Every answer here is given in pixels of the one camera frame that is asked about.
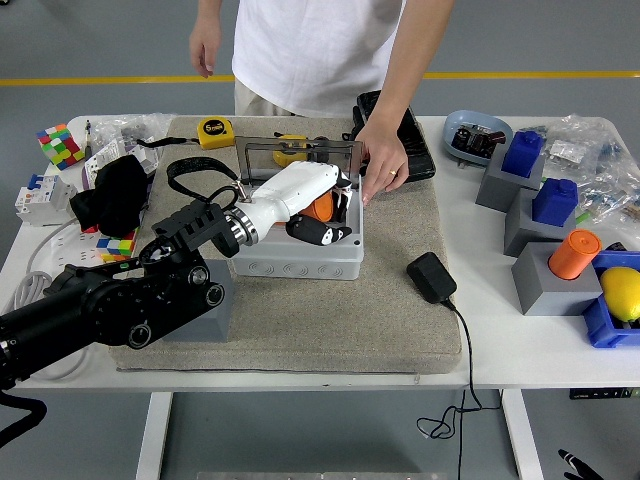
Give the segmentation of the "person's left hand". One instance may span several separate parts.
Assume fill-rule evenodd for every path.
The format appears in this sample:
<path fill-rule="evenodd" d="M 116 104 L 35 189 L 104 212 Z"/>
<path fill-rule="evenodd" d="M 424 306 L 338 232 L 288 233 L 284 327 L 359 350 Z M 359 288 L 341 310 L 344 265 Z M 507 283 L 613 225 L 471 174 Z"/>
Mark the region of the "person's left hand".
<path fill-rule="evenodd" d="M 370 117 L 356 137 L 363 144 L 363 159 L 367 161 L 361 185 L 364 206 L 378 193 L 398 189 L 408 178 L 408 157 L 397 128 L 393 122 Z"/>

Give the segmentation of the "person's right hand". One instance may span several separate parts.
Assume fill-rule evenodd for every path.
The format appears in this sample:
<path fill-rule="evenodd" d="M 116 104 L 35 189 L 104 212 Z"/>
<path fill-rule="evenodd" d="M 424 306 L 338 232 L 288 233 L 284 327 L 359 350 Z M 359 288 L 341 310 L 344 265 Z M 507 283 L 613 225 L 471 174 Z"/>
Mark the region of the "person's right hand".
<path fill-rule="evenodd" d="M 222 41 L 220 26 L 196 23 L 189 38 L 190 61 L 193 69 L 203 78 L 213 75 L 218 50 Z"/>

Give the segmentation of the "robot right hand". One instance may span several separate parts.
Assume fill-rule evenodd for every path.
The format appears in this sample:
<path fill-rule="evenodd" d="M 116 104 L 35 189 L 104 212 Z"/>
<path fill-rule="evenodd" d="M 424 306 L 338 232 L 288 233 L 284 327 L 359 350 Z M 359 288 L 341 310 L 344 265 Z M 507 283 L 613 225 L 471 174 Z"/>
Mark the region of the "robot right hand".
<path fill-rule="evenodd" d="M 571 467 L 570 472 L 564 473 L 566 479 L 603 480 L 603 477 L 599 473 L 570 452 L 559 449 L 558 454 Z"/>

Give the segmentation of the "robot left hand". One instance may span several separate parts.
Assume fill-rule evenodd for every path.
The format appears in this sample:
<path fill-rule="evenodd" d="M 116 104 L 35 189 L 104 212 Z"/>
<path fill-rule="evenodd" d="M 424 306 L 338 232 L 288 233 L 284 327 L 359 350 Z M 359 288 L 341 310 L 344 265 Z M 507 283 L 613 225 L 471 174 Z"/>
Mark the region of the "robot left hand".
<path fill-rule="evenodd" d="M 331 227 L 302 211 L 335 189 L 346 195 L 339 204 L 348 207 L 351 186 L 352 182 L 336 165 L 309 161 L 291 163 L 255 190 L 249 203 L 239 206 L 247 218 L 247 243 L 252 245 L 263 240 L 278 222 L 285 224 L 289 236 L 312 245 L 326 246 L 342 240 L 352 233 L 351 228 Z"/>

